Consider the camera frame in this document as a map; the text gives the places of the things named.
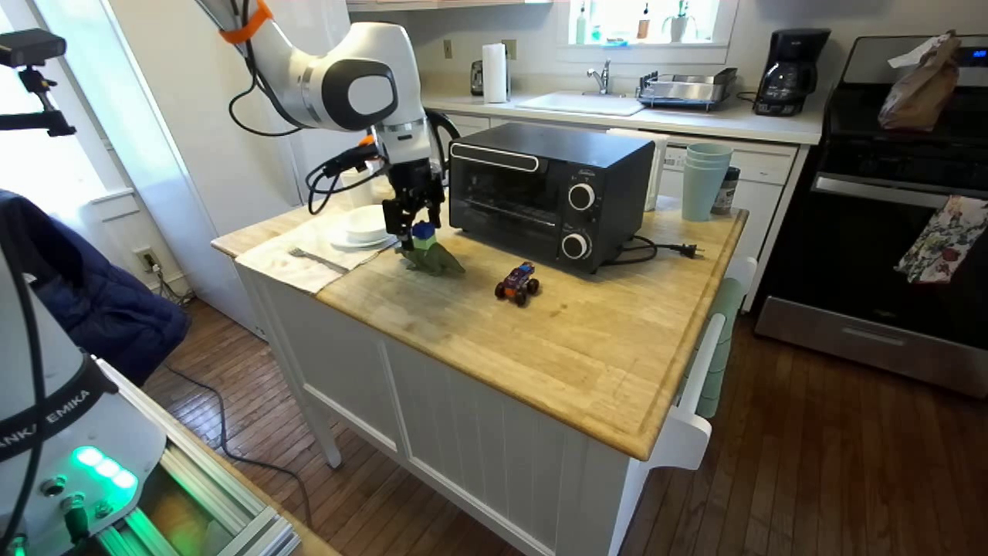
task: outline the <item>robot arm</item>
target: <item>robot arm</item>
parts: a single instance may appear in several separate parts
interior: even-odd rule
[[[385,158],[395,201],[385,201],[385,228],[402,237],[430,206],[438,226],[443,179],[430,165],[430,124],[411,40],[398,24],[363,20],[324,56],[298,49],[271,20],[266,0],[198,0],[220,34],[244,56],[276,111],[316,128],[375,128],[378,149],[349,149],[340,162]]]

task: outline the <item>stainless steel oven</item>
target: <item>stainless steel oven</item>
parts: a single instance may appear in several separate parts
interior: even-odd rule
[[[988,201],[988,76],[963,72],[936,132],[878,127],[887,58],[925,36],[863,36],[829,100],[825,142],[788,209],[757,332],[988,396],[988,235],[949,285],[910,285],[897,263],[949,196]]]

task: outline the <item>oven handle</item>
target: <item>oven handle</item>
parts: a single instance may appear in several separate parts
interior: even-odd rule
[[[909,204],[909,206],[944,206],[949,195],[929,195],[909,187],[910,183],[852,183],[838,176],[817,176],[811,190],[842,195],[842,196],[872,196],[887,204]]]

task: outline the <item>oven control knob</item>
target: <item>oven control knob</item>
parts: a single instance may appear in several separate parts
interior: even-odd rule
[[[583,237],[580,231],[561,235],[559,248],[567,259],[586,259],[594,253],[589,237]]]
[[[579,212],[583,212],[583,209],[589,209],[596,204],[596,190],[594,190],[589,183],[576,183],[576,184],[569,184],[567,195],[569,195],[569,206],[579,209]]]

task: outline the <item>coffee maker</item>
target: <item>coffee maker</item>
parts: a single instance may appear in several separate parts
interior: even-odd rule
[[[753,95],[757,113],[791,116],[802,111],[829,36],[829,27],[782,27],[772,34],[763,82]]]

